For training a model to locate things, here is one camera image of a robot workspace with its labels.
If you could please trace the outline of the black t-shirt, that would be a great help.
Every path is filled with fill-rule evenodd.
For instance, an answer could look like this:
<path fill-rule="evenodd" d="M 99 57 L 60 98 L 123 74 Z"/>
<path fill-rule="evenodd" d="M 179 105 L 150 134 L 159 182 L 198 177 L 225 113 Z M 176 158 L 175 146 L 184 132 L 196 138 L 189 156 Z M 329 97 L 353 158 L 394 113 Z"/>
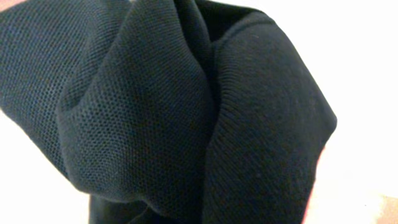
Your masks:
<path fill-rule="evenodd" d="M 212 1 L 3 11 L 1 109 L 91 223 L 301 223 L 336 128 L 274 20 Z"/>

